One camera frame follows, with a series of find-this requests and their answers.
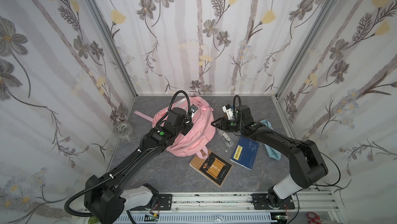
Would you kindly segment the brown black book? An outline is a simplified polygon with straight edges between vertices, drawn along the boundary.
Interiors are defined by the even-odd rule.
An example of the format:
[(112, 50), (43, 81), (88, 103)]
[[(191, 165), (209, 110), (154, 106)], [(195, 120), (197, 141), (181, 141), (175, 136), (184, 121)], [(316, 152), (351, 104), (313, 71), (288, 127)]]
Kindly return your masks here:
[(199, 154), (196, 154), (189, 165), (218, 187), (222, 187), (233, 168), (233, 165), (230, 162), (226, 161), (211, 150), (208, 150), (208, 156), (206, 159), (203, 159)]

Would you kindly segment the red scissors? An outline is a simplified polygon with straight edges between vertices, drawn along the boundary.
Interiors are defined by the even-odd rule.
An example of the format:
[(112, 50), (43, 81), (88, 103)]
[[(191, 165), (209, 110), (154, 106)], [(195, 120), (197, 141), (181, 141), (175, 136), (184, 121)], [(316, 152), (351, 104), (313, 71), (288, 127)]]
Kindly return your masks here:
[(314, 212), (307, 213), (308, 224), (322, 224), (320, 217)]

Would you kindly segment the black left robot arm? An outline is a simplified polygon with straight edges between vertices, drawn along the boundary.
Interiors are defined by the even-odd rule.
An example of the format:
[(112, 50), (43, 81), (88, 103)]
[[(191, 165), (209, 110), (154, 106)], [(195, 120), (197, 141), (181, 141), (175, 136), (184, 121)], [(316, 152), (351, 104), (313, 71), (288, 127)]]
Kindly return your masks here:
[(85, 189), (65, 202), (65, 212), (77, 217), (96, 217), (102, 224), (114, 223), (126, 211), (127, 199), (122, 193), (130, 179), (192, 127), (191, 107), (184, 110), (170, 105), (154, 128), (141, 138), (138, 148), (110, 172), (90, 177)]

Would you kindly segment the clear plastic pencil case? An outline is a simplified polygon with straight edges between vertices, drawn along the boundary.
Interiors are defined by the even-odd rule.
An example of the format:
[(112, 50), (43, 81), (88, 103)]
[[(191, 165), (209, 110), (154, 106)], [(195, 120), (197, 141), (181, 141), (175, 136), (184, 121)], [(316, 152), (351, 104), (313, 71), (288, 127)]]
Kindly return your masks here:
[(232, 147), (234, 145), (233, 140), (225, 131), (218, 129), (218, 135), (224, 141), (227, 147)]

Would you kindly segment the pink student backpack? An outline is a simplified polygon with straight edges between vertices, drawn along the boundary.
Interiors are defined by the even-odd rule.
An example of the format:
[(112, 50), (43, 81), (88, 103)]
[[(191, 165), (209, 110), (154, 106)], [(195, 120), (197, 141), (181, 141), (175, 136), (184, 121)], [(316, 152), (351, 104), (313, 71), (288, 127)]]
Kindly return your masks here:
[[(208, 156), (206, 145), (216, 132), (215, 127), (211, 125), (211, 122), (214, 121), (213, 109), (206, 100), (199, 96), (184, 98), (176, 103), (174, 100), (173, 98), (168, 108), (164, 108), (151, 118), (153, 128), (141, 139), (138, 153), (142, 154), (154, 149), (159, 153), (167, 150), (178, 157), (199, 154), (201, 158), (206, 158)], [(198, 107), (198, 111), (192, 118), (192, 129), (186, 136), (169, 133), (167, 131), (168, 112), (173, 108), (182, 108), (191, 115), (191, 105)]]

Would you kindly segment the light blue cloth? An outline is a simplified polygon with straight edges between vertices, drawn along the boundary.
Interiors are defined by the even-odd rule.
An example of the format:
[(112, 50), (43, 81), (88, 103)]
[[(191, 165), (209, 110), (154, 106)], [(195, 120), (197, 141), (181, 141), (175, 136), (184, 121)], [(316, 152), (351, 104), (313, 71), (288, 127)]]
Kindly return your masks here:
[[(266, 127), (273, 130), (273, 127), (268, 120), (264, 119), (264, 120), (260, 121), (260, 123), (264, 124)], [(270, 158), (275, 159), (275, 160), (281, 160), (281, 153), (278, 150), (272, 148), (271, 146), (269, 146), (267, 144), (265, 144), (265, 148), (266, 148), (267, 154)]]

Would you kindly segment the blue notebook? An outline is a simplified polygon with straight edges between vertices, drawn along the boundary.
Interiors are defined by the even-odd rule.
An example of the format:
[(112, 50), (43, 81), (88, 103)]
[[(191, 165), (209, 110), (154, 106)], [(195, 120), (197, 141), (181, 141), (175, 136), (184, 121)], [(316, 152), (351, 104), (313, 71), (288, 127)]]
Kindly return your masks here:
[(258, 150), (258, 142), (240, 137), (234, 148), (230, 161), (246, 169), (252, 170)]

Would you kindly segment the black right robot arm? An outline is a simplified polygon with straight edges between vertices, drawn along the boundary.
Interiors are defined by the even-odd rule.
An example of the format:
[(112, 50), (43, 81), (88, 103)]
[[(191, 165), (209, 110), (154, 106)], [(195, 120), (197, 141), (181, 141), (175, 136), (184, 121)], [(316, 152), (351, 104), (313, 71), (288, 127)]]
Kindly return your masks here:
[(333, 160), (322, 153), (313, 141), (293, 139), (256, 122), (239, 95), (234, 96), (232, 105), (224, 106), (223, 112), (225, 115), (214, 120), (212, 126), (266, 144), (288, 158), (289, 175), (268, 190), (266, 203), (270, 208), (278, 209), (286, 205), (293, 194), (310, 186), (318, 186), (317, 182), (328, 174), (324, 157), (331, 162)]

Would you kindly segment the clear tape roll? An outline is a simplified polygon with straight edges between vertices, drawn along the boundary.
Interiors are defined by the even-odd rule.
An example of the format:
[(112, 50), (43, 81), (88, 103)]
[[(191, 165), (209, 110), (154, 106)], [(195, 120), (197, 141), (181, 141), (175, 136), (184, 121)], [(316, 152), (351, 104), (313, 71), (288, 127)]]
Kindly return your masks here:
[(129, 121), (117, 123), (114, 126), (113, 133), (121, 140), (127, 140), (133, 133), (133, 126)]

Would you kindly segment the aluminium mounting rail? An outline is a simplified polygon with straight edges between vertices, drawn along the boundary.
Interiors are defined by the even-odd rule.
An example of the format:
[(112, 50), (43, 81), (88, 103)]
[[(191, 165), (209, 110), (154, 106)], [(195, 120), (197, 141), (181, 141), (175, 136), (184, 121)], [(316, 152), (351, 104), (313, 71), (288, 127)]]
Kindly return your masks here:
[(153, 206), (141, 206), (136, 190), (129, 213), (120, 211), (116, 224), (307, 224), (317, 214), (325, 224), (345, 224), (334, 195), (328, 191), (300, 191), (279, 208), (266, 203), (265, 192), (165, 193)]

